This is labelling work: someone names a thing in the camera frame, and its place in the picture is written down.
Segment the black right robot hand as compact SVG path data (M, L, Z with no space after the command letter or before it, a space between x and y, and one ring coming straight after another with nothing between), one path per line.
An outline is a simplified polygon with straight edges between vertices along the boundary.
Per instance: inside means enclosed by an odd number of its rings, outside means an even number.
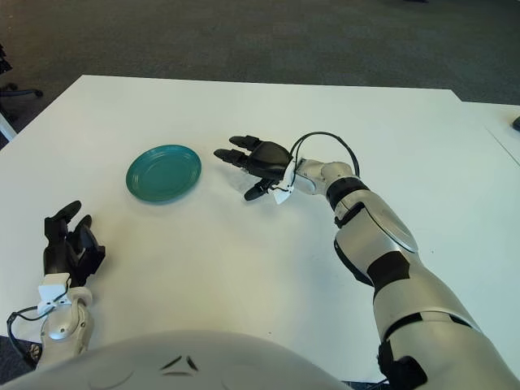
M238 149L217 149L214 156L260 179L245 193L247 202L267 194L283 180L293 156L282 145L254 136L232 136L229 141L249 154Z

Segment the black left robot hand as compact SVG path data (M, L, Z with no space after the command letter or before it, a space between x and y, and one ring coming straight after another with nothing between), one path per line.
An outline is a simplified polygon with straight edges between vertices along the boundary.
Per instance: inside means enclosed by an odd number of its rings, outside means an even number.
M73 231L68 224L81 208L79 200L64 206L55 215L44 219L44 235L48 241L43 252L44 275L69 274L71 287L84 287L106 256L106 248L98 243L87 214Z

